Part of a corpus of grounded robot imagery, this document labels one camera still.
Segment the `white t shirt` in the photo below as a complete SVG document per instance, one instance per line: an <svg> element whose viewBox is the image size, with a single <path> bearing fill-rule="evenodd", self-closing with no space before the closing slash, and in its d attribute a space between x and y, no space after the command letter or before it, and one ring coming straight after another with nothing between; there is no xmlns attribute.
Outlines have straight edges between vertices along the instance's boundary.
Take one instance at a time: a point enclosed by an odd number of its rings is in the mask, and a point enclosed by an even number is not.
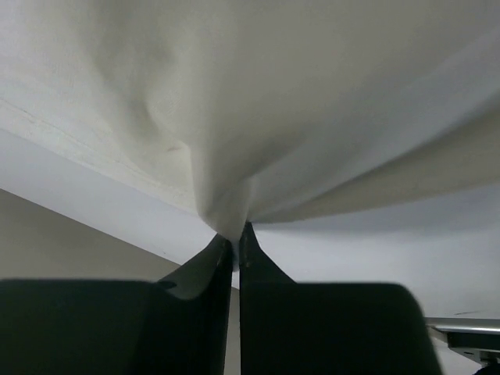
<svg viewBox="0 0 500 375"><path fill-rule="evenodd" d="M4 1L1 129L223 236L499 179L496 1Z"/></svg>

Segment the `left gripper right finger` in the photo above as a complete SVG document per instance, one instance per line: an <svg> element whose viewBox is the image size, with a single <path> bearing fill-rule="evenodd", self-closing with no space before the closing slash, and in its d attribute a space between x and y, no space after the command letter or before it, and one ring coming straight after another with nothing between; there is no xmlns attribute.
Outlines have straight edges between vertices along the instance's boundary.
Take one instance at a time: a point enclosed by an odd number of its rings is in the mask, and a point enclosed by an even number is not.
<svg viewBox="0 0 500 375"><path fill-rule="evenodd" d="M239 258L241 373L441 373L421 309L403 286L294 281L250 223Z"/></svg>

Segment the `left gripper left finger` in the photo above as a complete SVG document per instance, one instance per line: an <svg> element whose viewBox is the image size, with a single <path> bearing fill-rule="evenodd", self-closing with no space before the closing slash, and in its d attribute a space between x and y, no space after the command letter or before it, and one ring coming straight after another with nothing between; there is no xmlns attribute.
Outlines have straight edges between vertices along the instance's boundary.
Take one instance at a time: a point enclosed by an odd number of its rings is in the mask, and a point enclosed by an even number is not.
<svg viewBox="0 0 500 375"><path fill-rule="evenodd" d="M233 252L222 237L155 282L1 282L4 374L221 374Z"/></svg>

